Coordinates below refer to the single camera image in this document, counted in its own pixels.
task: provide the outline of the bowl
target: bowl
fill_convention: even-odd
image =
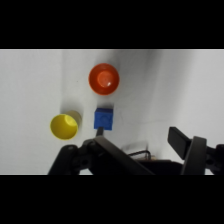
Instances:
[[[96,65],[89,74],[89,85],[99,95],[110,95],[119,86],[120,77],[117,70],[109,64]]]

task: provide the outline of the yellow bowl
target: yellow bowl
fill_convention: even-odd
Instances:
[[[76,111],[69,111],[54,117],[50,129],[55,137],[61,140],[70,140],[78,133],[80,123],[80,114]]]

